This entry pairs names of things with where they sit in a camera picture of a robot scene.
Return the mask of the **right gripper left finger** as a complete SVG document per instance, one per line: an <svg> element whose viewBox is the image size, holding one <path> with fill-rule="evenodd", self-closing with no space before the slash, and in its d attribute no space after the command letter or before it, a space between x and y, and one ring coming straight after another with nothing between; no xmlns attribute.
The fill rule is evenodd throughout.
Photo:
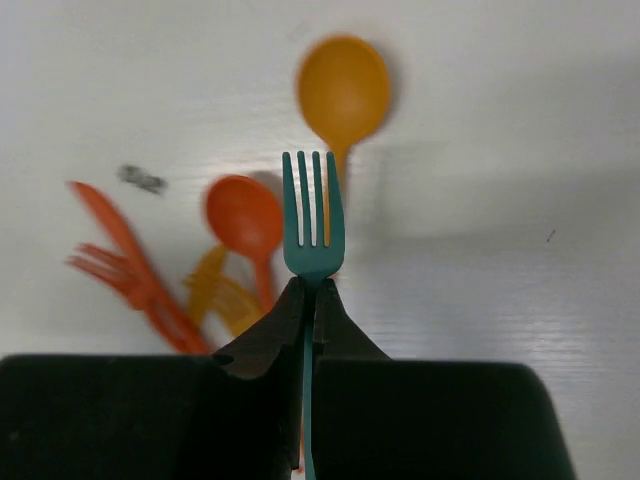
<svg viewBox="0 0 640 480"><path fill-rule="evenodd" d="M12 355L5 479L287 479L300 459L302 317L272 310L209 355Z"/></svg>

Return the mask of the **teal plastic fork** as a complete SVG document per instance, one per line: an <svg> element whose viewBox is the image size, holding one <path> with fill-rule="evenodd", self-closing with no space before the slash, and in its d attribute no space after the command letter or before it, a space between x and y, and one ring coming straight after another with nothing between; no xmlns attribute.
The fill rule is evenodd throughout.
<svg viewBox="0 0 640 480"><path fill-rule="evenodd" d="M322 180L320 154L312 154L316 226L311 226L310 195L305 154L297 153L301 187L301 205L296 205L296 188L291 155L282 154L285 264L304 280L303 309L304 353L302 382L304 475L316 477L312 458L312 374L315 301L322 281L337 273L345 255L344 210L334 154L329 152L327 180Z"/></svg>

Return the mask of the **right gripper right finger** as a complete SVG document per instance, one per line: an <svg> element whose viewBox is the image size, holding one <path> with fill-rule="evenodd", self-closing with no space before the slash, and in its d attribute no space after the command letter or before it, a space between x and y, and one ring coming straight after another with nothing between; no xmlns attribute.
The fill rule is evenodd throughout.
<svg viewBox="0 0 640 480"><path fill-rule="evenodd" d="M504 362L394 360L337 287L316 300L311 458L319 479L572 479L541 379Z"/></svg>

